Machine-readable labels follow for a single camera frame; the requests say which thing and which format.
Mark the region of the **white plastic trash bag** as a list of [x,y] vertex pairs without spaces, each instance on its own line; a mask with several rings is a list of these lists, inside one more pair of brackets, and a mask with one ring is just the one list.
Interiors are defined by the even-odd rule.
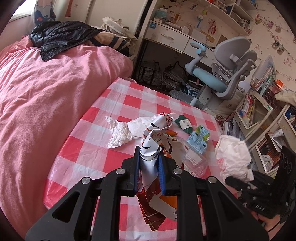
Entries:
[[226,178],[230,176],[244,183],[254,180],[252,170],[248,168],[251,155],[245,141],[233,136],[221,135],[215,147],[215,156],[224,184]]

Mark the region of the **light blue snack packet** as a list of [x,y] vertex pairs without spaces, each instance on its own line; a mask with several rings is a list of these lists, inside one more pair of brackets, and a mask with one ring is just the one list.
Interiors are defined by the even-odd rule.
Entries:
[[203,125],[199,125],[188,137],[187,143],[199,154],[204,154],[208,142],[209,142],[210,132]]

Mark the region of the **green pouch with label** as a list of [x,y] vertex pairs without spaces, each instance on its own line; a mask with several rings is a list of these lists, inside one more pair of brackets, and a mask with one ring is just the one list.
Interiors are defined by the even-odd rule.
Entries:
[[175,123],[181,128],[185,133],[191,134],[193,132],[193,127],[190,120],[184,115],[179,115],[178,118],[175,119]]

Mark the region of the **red white snack wrapper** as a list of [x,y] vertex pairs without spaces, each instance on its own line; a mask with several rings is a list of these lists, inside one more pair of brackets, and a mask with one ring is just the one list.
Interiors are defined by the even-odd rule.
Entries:
[[173,124],[168,113],[160,113],[144,130],[140,146],[140,175],[137,198],[145,224],[152,231],[159,229],[166,218],[177,220],[177,197],[162,194],[158,157],[174,159],[178,168],[184,168],[185,146],[167,131]]

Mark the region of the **dark bags under desk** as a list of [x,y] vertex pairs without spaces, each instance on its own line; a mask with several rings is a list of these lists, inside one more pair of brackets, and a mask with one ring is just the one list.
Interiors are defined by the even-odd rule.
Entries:
[[158,62],[143,61],[138,68],[136,82],[170,92],[187,88],[188,76],[179,61],[169,64],[164,69]]

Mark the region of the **large white tissue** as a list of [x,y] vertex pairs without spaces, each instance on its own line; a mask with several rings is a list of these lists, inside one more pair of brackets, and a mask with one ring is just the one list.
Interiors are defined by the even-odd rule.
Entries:
[[134,139],[141,138],[144,130],[147,128],[148,125],[156,118],[153,117],[139,117],[135,120],[131,120],[127,123],[127,127],[132,134]]

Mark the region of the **white bookshelf with books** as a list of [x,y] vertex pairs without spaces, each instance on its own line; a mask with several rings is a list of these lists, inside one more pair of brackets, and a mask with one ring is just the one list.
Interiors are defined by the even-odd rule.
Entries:
[[276,99],[275,95],[279,92],[290,91],[281,81],[276,78],[277,71],[274,67],[273,58],[268,56],[256,70],[256,74],[263,70],[262,78],[253,77],[253,82],[259,84],[259,89],[251,88],[247,96],[250,96],[251,103],[249,113],[245,114],[242,107],[246,98],[243,98],[238,104],[234,115],[229,119],[233,124],[233,134],[246,142],[248,150],[253,154],[258,169],[262,173],[273,174],[278,169],[278,155],[276,148],[273,151],[274,163],[270,170],[267,170],[263,160],[262,152],[259,151],[259,145],[265,144],[271,140],[270,133],[277,130],[283,130],[284,140],[295,150],[295,130],[288,123],[285,113],[290,104]]

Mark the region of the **red white checkered tablecloth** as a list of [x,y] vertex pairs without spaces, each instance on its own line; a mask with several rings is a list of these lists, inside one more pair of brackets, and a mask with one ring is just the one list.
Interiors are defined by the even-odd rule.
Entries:
[[124,159],[134,154],[140,140],[132,140],[109,149],[111,138],[107,116],[128,122],[140,116],[152,117],[170,113],[174,118],[184,115],[193,126],[203,125],[210,131],[210,140],[204,154],[208,161],[205,177],[219,177],[215,146],[221,128],[215,118],[191,105],[151,90],[139,84],[117,79],[86,111],[67,138],[48,174],[43,202],[51,208],[83,177],[98,179],[119,168]]

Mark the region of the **black puffer jacket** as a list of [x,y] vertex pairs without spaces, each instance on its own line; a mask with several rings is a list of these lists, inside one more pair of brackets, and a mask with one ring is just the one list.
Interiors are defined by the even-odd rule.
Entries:
[[103,32],[80,21],[43,22],[33,28],[29,38],[40,49],[41,59],[46,62],[57,54],[76,47]]

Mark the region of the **beige canvas tote bag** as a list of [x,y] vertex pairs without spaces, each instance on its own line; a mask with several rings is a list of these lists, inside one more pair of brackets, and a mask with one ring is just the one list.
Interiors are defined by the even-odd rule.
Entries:
[[103,21],[103,24],[101,26],[102,28],[105,28],[109,30],[109,32],[112,32],[119,36],[123,36],[130,40],[137,41],[137,38],[135,37],[135,35],[129,30],[129,27],[122,24],[121,19],[116,20],[114,18],[107,16],[103,18],[102,21]]

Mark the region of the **clear plastic bottle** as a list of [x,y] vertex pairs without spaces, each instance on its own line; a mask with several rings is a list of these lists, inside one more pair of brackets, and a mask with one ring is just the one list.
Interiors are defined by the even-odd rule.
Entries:
[[192,176],[202,178],[208,168],[206,159],[183,138],[178,138],[178,141],[181,142],[185,148],[183,161],[184,169]]

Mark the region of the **small white tissue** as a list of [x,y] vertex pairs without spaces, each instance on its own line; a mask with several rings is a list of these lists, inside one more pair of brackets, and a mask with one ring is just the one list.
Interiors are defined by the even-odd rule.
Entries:
[[117,121],[110,116],[106,116],[105,119],[109,123],[112,134],[112,138],[109,140],[107,148],[113,149],[120,147],[133,139],[133,135],[131,134],[126,122]]

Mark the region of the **striped beige pillow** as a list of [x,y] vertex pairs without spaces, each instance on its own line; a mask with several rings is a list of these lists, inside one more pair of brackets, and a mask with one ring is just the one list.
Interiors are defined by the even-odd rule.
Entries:
[[89,41],[96,47],[107,46],[127,57],[130,56],[129,42],[114,33],[102,31]]

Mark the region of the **grey blue desk chair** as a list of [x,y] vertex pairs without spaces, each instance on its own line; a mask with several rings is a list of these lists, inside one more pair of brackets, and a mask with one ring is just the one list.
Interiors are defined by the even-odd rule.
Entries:
[[204,83],[196,96],[172,90],[170,96],[199,109],[215,110],[224,101],[233,99],[237,87],[256,68],[257,54],[250,50],[246,37],[234,37],[217,45],[214,50],[212,72],[198,66],[205,58],[207,48],[199,42],[191,42],[196,56],[185,65],[186,72]]

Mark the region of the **pink duvet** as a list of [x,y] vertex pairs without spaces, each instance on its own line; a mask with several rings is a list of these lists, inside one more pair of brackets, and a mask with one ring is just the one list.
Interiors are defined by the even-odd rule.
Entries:
[[132,61],[79,45],[42,61],[29,37],[1,51],[1,209],[24,237],[46,212],[46,178],[71,131]]

